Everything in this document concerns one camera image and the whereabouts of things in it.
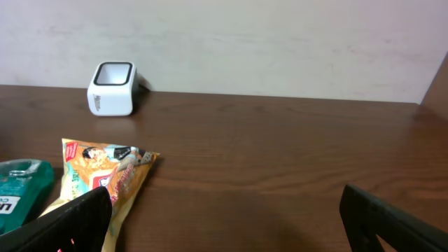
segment wooden table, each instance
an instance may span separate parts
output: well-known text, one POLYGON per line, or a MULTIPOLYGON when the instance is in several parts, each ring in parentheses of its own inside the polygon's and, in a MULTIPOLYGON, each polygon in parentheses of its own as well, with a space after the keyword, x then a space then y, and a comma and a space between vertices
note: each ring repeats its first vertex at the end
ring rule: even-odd
POLYGON ((347 183, 448 231, 447 123, 416 104, 152 92, 100 118, 85 94, 1 86, 0 160, 60 177, 62 137, 160 152, 117 251, 349 251, 347 183))

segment white wall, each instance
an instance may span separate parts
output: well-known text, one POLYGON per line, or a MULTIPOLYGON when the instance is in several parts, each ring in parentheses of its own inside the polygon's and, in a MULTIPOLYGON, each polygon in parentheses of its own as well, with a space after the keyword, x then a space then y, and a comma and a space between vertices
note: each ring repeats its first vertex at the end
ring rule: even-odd
POLYGON ((85 88, 129 60, 154 90, 420 102, 446 0, 0 0, 0 83, 85 88))

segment snack bag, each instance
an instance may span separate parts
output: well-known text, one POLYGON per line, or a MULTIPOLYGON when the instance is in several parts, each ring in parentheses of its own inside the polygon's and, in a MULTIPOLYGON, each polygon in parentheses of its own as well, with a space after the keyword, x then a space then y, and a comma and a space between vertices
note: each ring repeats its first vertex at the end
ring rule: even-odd
POLYGON ((102 252, 114 252, 121 225, 159 154, 131 146, 70 139, 63 139, 62 147, 61 194, 43 214, 98 186, 107 187, 112 201, 112 217, 102 252))

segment white label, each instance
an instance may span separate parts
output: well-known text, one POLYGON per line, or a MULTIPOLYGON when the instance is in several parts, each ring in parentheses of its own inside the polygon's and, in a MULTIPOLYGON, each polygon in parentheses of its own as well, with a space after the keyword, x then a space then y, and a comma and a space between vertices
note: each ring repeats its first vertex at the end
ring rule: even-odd
POLYGON ((16 196, 0 196, 0 214, 12 213, 19 200, 16 196))

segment teal bottle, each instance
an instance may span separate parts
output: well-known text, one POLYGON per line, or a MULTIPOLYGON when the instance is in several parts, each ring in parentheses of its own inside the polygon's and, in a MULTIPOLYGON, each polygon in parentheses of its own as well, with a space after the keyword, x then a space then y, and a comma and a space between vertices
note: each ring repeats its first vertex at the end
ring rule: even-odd
POLYGON ((53 168, 46 161, 0 162, 0 235, 39 216, 54 178, 53 168))

